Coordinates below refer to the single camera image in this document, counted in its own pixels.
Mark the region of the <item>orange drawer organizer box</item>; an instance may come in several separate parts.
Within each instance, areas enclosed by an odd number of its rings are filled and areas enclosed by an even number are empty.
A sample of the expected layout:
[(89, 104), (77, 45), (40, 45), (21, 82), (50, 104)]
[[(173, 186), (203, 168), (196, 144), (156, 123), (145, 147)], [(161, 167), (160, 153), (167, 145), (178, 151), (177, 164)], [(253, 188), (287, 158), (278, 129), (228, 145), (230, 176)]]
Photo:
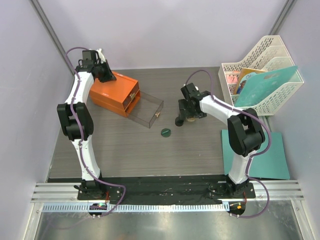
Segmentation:
[(127, 96), (135, 87), (139, 87), (140, 92), (139, 82), (121, 73), (112, 73), (116, 80), (102, 83), (96, 79), (90, 88), (89, 96), (94, 104), (127, 118), (126, 110), (132, 103), (128, 103)]

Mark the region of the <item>clear drawer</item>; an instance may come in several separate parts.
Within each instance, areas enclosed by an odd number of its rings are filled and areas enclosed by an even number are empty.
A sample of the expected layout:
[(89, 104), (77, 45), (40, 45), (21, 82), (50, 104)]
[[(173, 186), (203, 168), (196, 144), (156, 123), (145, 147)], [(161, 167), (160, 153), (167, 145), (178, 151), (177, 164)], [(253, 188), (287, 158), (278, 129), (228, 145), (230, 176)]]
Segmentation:
[(163, 107), (162, 99), (140, 91), (126, 110), (126, 117), (150, 129)]
[(140, 90), (139, 87), (134, 87), (134, 88), (130, 91), (130, 93), (128, 94), (128, 96), (127, 96), (127, 98), (126, 98), (126, 100), (128, 101), (128, 103), (131, 103), (131, 102), (135, 99), (135, 97), (136, 97), (136, 95), (138, 94), (139, 90)]

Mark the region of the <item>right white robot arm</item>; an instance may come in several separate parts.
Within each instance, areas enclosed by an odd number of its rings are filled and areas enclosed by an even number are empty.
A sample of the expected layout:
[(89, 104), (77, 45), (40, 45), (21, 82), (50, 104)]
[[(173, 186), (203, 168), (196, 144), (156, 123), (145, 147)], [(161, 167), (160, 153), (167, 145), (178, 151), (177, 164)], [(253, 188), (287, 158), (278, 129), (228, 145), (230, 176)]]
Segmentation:
[(178, 100), (177, 127), (181, 127), (188, 119), (201, 119), (207, 115), (227, 126), (229, 145), (234, 155), (225, 190), (230, 197), (238, 197), (248, 187), (253, 157), (266, 140), (262, 122), (258, 120), (254, 109), (232, 107), (212, 96), (209, 91), (200, 92), (193, 83), (184, 85), (180, 90), (183, 99)]

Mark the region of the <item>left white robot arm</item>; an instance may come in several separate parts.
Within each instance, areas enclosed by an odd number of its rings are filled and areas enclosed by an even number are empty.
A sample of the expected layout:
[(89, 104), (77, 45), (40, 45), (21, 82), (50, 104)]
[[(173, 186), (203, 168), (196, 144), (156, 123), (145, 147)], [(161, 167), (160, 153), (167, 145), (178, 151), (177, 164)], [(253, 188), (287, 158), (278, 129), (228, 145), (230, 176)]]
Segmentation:
[(82, 58), (73, 68), (74, 82), (64, 103), (57, 105), (57, 114), (63, 134), (76, 150), (81, 167), (81, 182), (76, 185), (79, 200), (100, 200), (107, 194), (102, 173), (96, 162), (92, 136), (94, 122), (87, 107), (91, 87), (95, 82), (116, 80), (102, 49), (81, 48)]

